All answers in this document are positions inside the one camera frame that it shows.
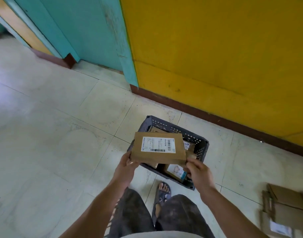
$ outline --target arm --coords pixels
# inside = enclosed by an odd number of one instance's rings
[[[227,238],[268,238],[215,188],[210,169],[199,160],[187,160],[188,176]]]
[[[108,186],[96,196],[86,211],[68,228],[60,238],[103,238],[117,201],[134,177],[139,163],[130,164],[130,152],[125,153]]]

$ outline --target forearm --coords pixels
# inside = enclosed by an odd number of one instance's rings
[[[124,190],[117,183],[110,183],[60,238],[102,238],[115,205],[122,197]]]
[[[227,238],[268,238],[220,192],[206,194],[205,203]]]

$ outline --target baseboard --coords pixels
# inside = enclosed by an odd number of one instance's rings
[[[257,131],[255,129],[249,128],[247,126],[244,126],[242,124],[238,124],[236,122],[227,120],[225,118],[221,118],[217,115],[213,115],[210,113],[207,113],[203,110],[199,110],[197,108],[191,107],[189,105],[180,103],[178,101],[172,100],[170,98],[166,98],[164,96],[155,94],[151,91],[147,91],[145,89],[142,88],[138,88],[134,85],[130,84],[130,89],[132,91],[132,93],[140,95],[142,97],[148,98],[150,100],[156,101],[158,103],[167,105],[169,107],[175,108],[177,110],[180,110],[182,112],[185,112],[187,114],[191,114],[193,116],[196,116],[200,119],[209,121],[211,123],[217,124],[221,127],[233,130],[235,132],[238,132],[240,134],[249,136],[253,139],[257,139],[259,141],[265,142],[267,144],[276,146],[278,148],[281,148],[283,150],[292,152],[294,154],[303,156],[303,147],[298,145],[298,144],[294,144],[291,143],[289,141],[280,139],[278,137]]]
[[[30,49],[39,58],[45,59],[45,60],[47,60],[49,62],[53,62],[53,63],[55,63],[57,65],[65,67],[65,68],[71,69],[73,67],[73,65],[76,64],[76,61],[75,61],[74,57],[70,53],[65,58],[58,58],[58,57],[55,57],[55,56],[52,56],[52,55],[40,52],[40,51],[35,50],[33,48],[30,48]]]

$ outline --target hand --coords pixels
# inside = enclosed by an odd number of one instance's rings
[[[121,186],[124,190],[130,185],[134,177],[135,169],[139,166],[138,162],[130,161],[130,153],[129,151],[123,154],[110,182]]]
[[[211,170],[201,161],[193,158],[187,158],[186,166],[184,171],[188,173],[187,176],[192,179],[202,201],[206,203],[207,197],[217,191]]]

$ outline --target person's left hand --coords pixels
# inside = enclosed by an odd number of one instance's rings
[[[123,154],[121,161],[115,169],[111,183],[120,185],[124,190],[133,180],[135,169],[139,166],[138,162],[130,161],[130,151]]]

